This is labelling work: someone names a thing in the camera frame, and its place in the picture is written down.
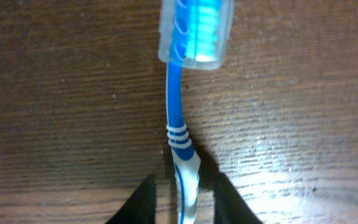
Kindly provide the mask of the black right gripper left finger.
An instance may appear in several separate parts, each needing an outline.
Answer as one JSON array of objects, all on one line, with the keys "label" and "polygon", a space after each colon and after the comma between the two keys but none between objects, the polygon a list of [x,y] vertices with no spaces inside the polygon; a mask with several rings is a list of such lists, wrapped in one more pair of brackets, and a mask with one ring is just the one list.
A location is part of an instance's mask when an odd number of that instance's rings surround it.
[{"label": "black right gripper left finger", "polygon": [[155,224],[156,207],[155,177],[149,175],[105,224]]}]

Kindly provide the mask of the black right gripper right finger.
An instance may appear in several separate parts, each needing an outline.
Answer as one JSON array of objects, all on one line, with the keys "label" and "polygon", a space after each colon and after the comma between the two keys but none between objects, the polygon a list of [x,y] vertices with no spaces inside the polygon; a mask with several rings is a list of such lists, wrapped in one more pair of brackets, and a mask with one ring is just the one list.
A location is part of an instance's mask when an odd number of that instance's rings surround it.
[{"label": "black right gripper right finger", "polygon": [[226,174],[214,181],[214,224],[262,224]]}]

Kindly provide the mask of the blue white toothbrush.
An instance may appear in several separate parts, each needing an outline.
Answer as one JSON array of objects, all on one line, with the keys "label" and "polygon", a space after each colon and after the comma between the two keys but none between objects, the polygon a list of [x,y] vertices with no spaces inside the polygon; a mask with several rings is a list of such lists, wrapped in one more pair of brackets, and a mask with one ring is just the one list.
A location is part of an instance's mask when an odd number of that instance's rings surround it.
[{"label": "blue white toothbrush", "polygon": [[201,167],[183,117],[182,71],[215,70],[222,66],[234,8],[234,0],[161,3],[158,58],[166,64],[166,130],[175,169],[178,224],[195,222]]}]

